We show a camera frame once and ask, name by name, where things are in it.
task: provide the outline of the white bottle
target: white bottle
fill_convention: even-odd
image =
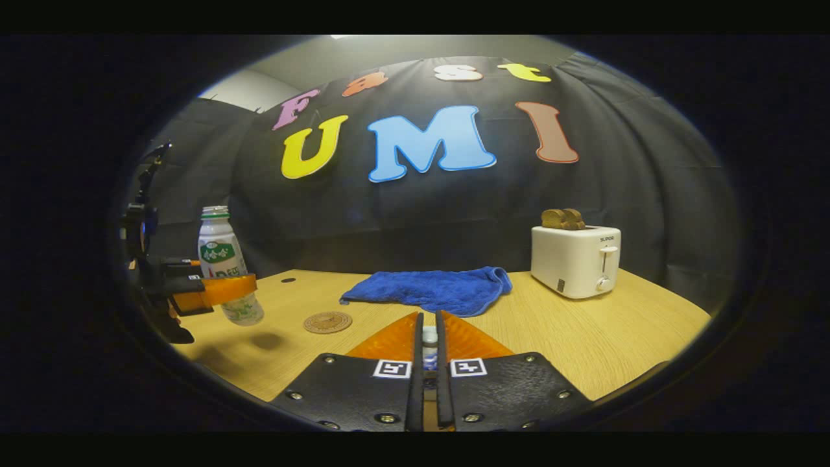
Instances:
[[[225,278],[248,274],[242,248],[228,220],[227,206],[202,208],[202,228],[199,229],[197,254],[205,278]],[[265,313],[253,293],[222,304],[227,319],[239,326],[253,326],[262,321]]]

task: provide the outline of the toaster knob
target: toaster knob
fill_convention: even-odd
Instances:
[[[599,279],[599,282],[597,283],[597,290],[608,290],[608,286],[610,285],[611,279],[603,276],[603,278]]]

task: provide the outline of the round coaster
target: round coaster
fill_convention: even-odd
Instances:
[[[352,317],[341,312],[317,313],[303,322],[303,327],[314,334],[330,334],[343,331],[352,324]]]

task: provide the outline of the yellow letter u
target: yellow letter u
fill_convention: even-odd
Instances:
[[[311,133],[311,128],[297,131],[294,135],[287,137],[284,143],[286,151],[282,155],[282,174],[287,179],[299,179],[313,174],[328,164],[337,148],[340,124],[348,118],[348,116],[336,116],[320,124],[320,129],[323,131],[320,137],[320,150],[308,160],[302,160],[302,153],[305,138]]]

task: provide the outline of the screw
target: screw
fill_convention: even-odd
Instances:
[[[378,415],[378,421],[381,423],[395,423],[398,421],[398,418],[395,415],[380,414]]]

